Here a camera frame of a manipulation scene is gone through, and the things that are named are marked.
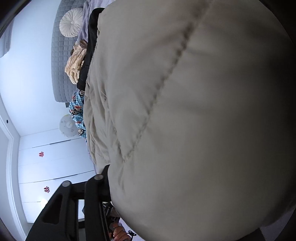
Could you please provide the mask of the person's left hand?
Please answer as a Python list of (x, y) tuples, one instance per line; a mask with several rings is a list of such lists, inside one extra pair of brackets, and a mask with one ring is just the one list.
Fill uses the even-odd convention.
[(121, 223), (119, 222), (114, 222), (112, 224), (113, 227), (113, 234), (111, 235), (114, 241), (132, 241), (132, 240), (136, 240), (136, 236), (137, 234), (128, 229), (126, 230)]

